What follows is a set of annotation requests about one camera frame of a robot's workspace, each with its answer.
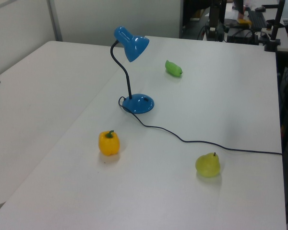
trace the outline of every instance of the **blue desk lamp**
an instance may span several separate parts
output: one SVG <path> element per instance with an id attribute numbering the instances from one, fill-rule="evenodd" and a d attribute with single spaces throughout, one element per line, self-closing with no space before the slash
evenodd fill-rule
<path id="1" fill-rule="evenodd" d="M 126 74 L 127 79 L 127 87 L 128 87 L 128 93 L 129 97 L 124 99 L 123 101 L 123 108 L 127 112 L 133 112 L 134 114 L 143 114 L 148 111 L 150 111 L 154 107 L 154 100 L 145 95 L 145 94 L 131 94 L 131 88 L 130 88 L 130 81 L 129 81 L 129 75 L 127 73 L 127 70 L 124 68 L 124 66 L 117 61 L 117 59 L 113 55 L 113 48 L 118 43 L 121 43 L 125 48 L 125 54 L 127 59 L 132 62 L 136 60 L 142 52 L 146 49 L 149 39 L 146 37 L 141 36 L 133 36 L 128 30 L 126 30 L 125 27 L 119 26 L 114 31 L 114 36 L 117 39 L 115 43 L 111 46 L 111 56 L 114 59 L 114 61 L 123 69 L 123 71 Z"/>

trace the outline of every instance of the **pepper stem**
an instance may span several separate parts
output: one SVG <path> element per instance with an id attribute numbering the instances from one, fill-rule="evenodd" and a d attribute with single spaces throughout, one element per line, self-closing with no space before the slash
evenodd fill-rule
<path id="1" fill-rule="evenodd" d="M 108 132 L 106 134 L 106 138 L 113 138 L 113 135 L 112 135 L 113 132 L 114 132 L 114 130 L 111 130 L 110 132 Z"/>

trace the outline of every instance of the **white table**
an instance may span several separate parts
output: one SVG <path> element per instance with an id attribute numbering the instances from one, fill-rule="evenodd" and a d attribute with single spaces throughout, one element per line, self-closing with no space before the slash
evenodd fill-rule
<path id="1" fill-rule="evenodd" d="M 139 115 L 145 124 L 184 139 L 281 152 L 273 53 L 148 38 L 142 55 L 124 62 L 132 92 L 155 101 L 153 110 Z M 165 72 L 167 59 L 182 67 L 181 79 Z M 280 155 L 183 143 L 141 126 L 119 108 L 122 95 L 121 70 L 0 209 L 0 230 L 286 229 Z M 121 149 L 105 157 L 98 135 L 110 129 Z M 202 178 L 195 161 L 214 151 L 221 174 Z"/>
<path id="2" fill-rule="evenodd" d="M 0 75 L 0 207 L 119 68 L 109 54 L 48 42 Z"/>

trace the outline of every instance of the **cable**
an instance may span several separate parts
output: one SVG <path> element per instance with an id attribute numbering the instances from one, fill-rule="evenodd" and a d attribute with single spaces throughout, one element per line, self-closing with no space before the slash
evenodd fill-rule
<path id="1" fill-rule="evenodd" d="M 256 151 L 256 150 L 244 150 L 244 149 L 232 149 L 232 148 L 227 148 L 227 147 L 224 147 L 222 145 L 219 145 L 219 144 L 216 144 L 216 143 L 213 143 L 213 142 L 210 142 L 210 141 L 204 141 L 204 140 L 183 140 L 181 137 L 179 137 L 177 134 L 169 131 L 168 129 L 166 128 L 163 128 L 163 127 L 159 127 L 159 126 L 148 126 L 148 125 L 145 125 L 133 112 L 131 112 L 129 109 L 127 109 L 125 106 L 121 105 L 120 104 L 120 101 L 121 99 L 124 99 L 126 100 L 125 97 L 120 97 L 119 98 L 119 106 L 121 108 L 123 108 L 124 110 L 126 110 L 127 112 L 131 113 L 144 127 L 147 127 L 147 128 L 158 128 L 158 129 L 162 129 L 164 131 L 167 131 L 171 134 L 173 134 L 175 137 L 177 137 L 179 140 L 181 140 L 182 142 L 185 142 L 185 143 L 205 143 L 205 144 L 210 144 L 210 145 L 215 145 L 215 146 L 218 146 L 222 149 L 225 149 L 225 150 L 229 150 L 229 151 L 239 151 L 239 152 L 254 152 L 254 153 L 267 153 L 267 154 L 274 154 L 274 155 L 282 155 L 282 153 L 279 153 L 279 152 L 268 152 L 268 151 Z"/>
<path id="2" fill-rule="evenodd" d="M 202 32 L 202 29 L 204 29 L 205 27 L 206 27 L 206 26 L 204 25 L 204 26 L 201 28 L 200 32 L 198 33 L 197 40 L 198 40 L 198 38 L 200 37 L 200 34 L 201 34 L 201 32 Z"/>
<path id="3" fill-rule="evenodd" d="M 244 38 L 246 38 L 246 36 L 249 35 L 249 33 L 252 33 L 252 36 L 253 36 L 253 31 L 249 31 L 249 32 L 246 33 L 246 35 L 244 36 Z"/>
<path id="4" fill-rule="evenodd" d="M 241 30 L 238 30 L 236 33 L 234 33 L 234 34 L 231 36 L 231 38 L 230 38 L 230 40 L 229 40 L 228 42 L 232 42 L 233 38 L 234 38 L 235 36 L 237 36 L 237 34 L 239 34 L 240 32 L 242 32 L 242 31 L 244 31 L 244 30 L 249 30 L 250 32 L 254 33 L 254 31 L 251 30 L 251 29 L 241 29 Z"/>

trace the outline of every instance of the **lamp shade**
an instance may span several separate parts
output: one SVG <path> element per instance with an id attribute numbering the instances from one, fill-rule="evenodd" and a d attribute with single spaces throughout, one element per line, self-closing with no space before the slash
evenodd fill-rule
<path id="1" fill-rule="evenodd" d="M 136 60 L 146 49 L 149 43 L 148 38 L 133 36 L 123 26 L 119 26 L 115 29 L 114 36 L 124 46 L 126 57 L 130 62 Z"/>

